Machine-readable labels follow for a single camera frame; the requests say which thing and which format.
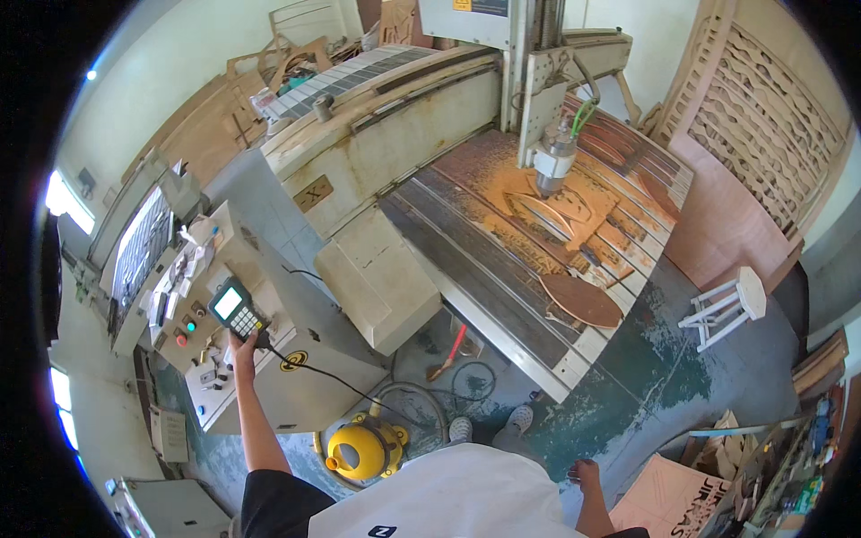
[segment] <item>white t-shirt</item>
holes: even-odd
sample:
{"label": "white t-shirt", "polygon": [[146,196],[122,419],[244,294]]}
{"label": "white t-shirt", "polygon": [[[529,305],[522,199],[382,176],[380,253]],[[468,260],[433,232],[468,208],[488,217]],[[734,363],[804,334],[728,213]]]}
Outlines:
{"label": "white t-shirt", "polygon": [[311,518],[309,538],[583,536],[562,523],[559,488],[521,455],[463,443],[410,461],[392,477]]}

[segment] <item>yellow dust collector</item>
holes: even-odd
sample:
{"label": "yellow dust collector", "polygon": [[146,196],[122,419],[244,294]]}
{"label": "yellow dust collector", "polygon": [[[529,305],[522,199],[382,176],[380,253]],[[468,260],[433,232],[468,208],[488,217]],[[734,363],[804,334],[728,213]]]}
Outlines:
{"label": "yellow dust collector", "polygon": [[392,476],[409,440],[406,430],[379,418],[380,408],[372,405],[359,413],[329,440],[325,465],[347,479],[367,480]]}

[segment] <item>keypad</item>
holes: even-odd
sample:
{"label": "keypad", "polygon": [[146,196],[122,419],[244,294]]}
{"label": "keypad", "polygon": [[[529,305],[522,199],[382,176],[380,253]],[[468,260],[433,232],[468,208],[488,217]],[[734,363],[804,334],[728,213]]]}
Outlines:
{"label": "keypad", "polygon": [[257,316],[254,315],[248,307],[243,306],[242,310],[233,317],[230,322],[230,326],[239,334],[242,338],[248,337],[248,333],[251,332],[251,329],[260,328],[263,324],[257,319]]}

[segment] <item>warning sticker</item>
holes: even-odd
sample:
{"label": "warning sticker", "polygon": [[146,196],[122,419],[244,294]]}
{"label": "warning sticker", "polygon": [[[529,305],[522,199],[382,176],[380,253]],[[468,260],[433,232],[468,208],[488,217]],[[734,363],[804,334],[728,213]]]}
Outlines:
{"label": "warning sticker", "polygon": [[508,16],[508,0],[454,0],[455,11]]}

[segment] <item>green painted floor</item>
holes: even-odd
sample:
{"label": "green painted floor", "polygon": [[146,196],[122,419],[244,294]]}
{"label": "green painted floor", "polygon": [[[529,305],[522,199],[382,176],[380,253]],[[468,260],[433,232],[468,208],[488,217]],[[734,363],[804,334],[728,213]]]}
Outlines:
{"label": "green painted floor", "polygon": [[[795,412],[790,368],[798,341],[773,299],[764,318],[740,327],[701,355],[696,332],[682,332],[676,323],[690,313],[697,290],[672,263],[661,258],[633,309],[588,375],[557,405],[549,398],[532,402],[535,421],[526,433],[531,447],[543,455],[550,478],[560,484],[566,523],[574,525],[581,496],[565,481],[574,460],[590,457],[601,465],[608,505],[624,491],[646,458],[683,430],[714,422],[733,409],[742,425],[770,422]],[[441,312],[398,352],[398,380],[423,382],[427,367],[438,364],[454,341],[450,318]],[[491,374],[480,365],[457,367],[476,359],[459,358],[455,368],[434,383],[440,390],[478,399],[491,388]],[[516,366],[485,349],[479,355],[496,376],[489,398],[471,402],[437,393],[449,415],[470,417],[475,440],[487,442],[515,406],[530,402],[537,389]],[[156,372],[161,405],[188,417],[192,462],[184,469],[209,484],[209,491],[230,514],[236,513],[245,483],[245,462],[238,436],[202,434],[190,409],[183,377],[166,362]],[[452,377],[457,373],[455,383]],[[419,397],[394,393],[386,403],[422,424],[405,424],[411,432],[408,456],[439,446],[436,421]],[[360,404],[356,409],[366,409]],[[404,423],[389,417],[393,423]],[[311,450],[310,434],[279,436],[297,476],[334,498],[350,493],[320,467]]]}

